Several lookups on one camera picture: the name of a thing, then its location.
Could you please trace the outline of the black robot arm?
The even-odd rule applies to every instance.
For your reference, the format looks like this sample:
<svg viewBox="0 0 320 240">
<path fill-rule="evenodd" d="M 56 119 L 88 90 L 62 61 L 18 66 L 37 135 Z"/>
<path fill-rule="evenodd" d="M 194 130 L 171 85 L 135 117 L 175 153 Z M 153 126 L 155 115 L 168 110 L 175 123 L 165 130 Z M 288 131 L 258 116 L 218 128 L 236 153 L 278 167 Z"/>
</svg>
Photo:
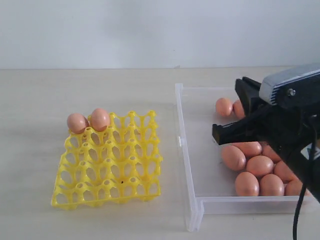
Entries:
<svg viewBox="0 0 320 240">
<path fill-rule="evenodd" d="M 248 77 L 235 81 L 245 117 L 212 126 L 218 145 L 266 142 L 293 173 L 320 199 L 320 78 L 287 83 L 275 89 L 275 105 L 259 97 L 262 84 Z"/>
</svg>

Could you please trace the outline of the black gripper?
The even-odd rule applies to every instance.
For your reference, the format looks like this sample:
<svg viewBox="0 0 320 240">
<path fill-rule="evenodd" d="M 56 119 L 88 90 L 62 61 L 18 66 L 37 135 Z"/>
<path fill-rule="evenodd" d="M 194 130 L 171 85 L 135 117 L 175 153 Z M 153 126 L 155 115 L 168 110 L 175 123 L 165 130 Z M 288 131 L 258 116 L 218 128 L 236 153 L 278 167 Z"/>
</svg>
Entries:
<svg viewBox="0 0 320 240">
<path fill-rule="evenodd" d="M 260 98 L 261 83 L 249 77 L 235 80 L 235 92 L 245 117 L 226 125 L 213 124 L 218 145 L 267 142 L 295 173 L 318 173 L 320 154 L 320 104 L 284 109 Z"/>
</svg>

